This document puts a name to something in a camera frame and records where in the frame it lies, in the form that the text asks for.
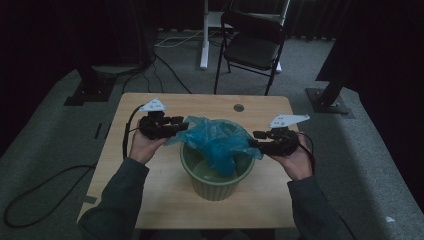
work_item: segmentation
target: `light stand base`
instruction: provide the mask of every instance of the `light stand base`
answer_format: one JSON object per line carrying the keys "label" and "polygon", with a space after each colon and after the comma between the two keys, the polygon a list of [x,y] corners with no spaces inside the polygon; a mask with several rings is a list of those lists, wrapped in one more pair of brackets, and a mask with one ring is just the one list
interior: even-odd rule
{"label": "light stand base", "polygon": [[311,101],[314,111],[317,113],[332,113],[340,114],[342,118],[354,119],[355,116],[350,108],[347,108],[340,96],[334,101],[331,106],[323,106],[319,101],[324,89],[319,88],[306,88],[306,94],[308,94],[309,101]]}
{"label": "light stand base", "polygon": [[98,75],[99,83],[89,92],[84,89],[83,80],[72,97],[68,97],[65,106],[82,106],[84,102],[107,102],[112,93],[116,77],[105,77]]}

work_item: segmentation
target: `person's left hand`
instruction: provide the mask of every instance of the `person's left hand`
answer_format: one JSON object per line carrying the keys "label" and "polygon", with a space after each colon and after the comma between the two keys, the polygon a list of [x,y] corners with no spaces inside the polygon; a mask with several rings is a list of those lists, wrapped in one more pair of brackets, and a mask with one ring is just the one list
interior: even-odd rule
{"label": "person's left hand", "polygon": [[156,150],[166,141],[168,141],[168,138],[150,140],[140,130],[136,130],[133,135],[129,157],[139,163],[146,164],[155,155]]}

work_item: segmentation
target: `black chair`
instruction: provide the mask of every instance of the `black chair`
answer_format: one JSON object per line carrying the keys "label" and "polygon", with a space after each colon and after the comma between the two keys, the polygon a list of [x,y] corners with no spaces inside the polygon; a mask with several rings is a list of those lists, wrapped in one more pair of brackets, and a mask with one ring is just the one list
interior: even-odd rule
{"label": "black chair", "polygon": [[[234,36],[226,32],[226,25],[232,27]],[[268,95],[286,36],[283,26],[268,18],[227,11],[221,16],[221,31],[223,40],[219,53],[214,94],[218,87],[221,61],[224,57],[227,60],[228,72],[231,72],[230,66],[233,66],[268,76],[265,96]],[[269,70],[271,70],[271,74],[264,73]]]}

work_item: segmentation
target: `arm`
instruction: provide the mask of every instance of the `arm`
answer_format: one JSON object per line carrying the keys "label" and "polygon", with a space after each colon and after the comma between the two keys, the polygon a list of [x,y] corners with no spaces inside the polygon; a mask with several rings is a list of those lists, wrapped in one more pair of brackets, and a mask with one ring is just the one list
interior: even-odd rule
{"label": "arm", "polygon": [[[306,147],[305,137],[299,135]],[[287,185],[292,197],[293,218],[302,239],[338,239],[338,214],[329,204],[312,174],[307,153],[300,147],[290,156],[270,156],[293,180]]]}
{"label": "arm", "polygon": [[102,201],[78,222],[83,239],[130,239],[143,197],[149,169],[144,165],[167,139],[149,140],[139,131],[133,136],[130,157],[102,192]]}

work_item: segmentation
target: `dark background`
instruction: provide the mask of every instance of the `dark background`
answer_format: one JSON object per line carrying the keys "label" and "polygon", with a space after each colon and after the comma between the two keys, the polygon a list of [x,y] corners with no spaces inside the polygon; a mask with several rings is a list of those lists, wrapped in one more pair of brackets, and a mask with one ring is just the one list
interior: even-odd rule
{"label": "dark background", "polygon": [[[203,1],[156,2],[155,21],[161,27],[202,28]],[[225,0],[210,2],[211,10],[219,10]],[[244,8],[269,12],[281,6],[281,1],[272,6],[260,2],[270,1],[246,0]],[[424,4],[419,0],[293,2],[286,22],[290,37],[337,38],[319,80],[337,81],[341,76],[337,69],[348,69],[343,76],[349,80],[347,87],[359,93],[423,209]],[[72,16],[88,62],[122,63],[105,1],[62,3]],[[68,54],[64,29],[48,0],[1,1],[0,33],[3,154],[54,84],[76,67]]]}

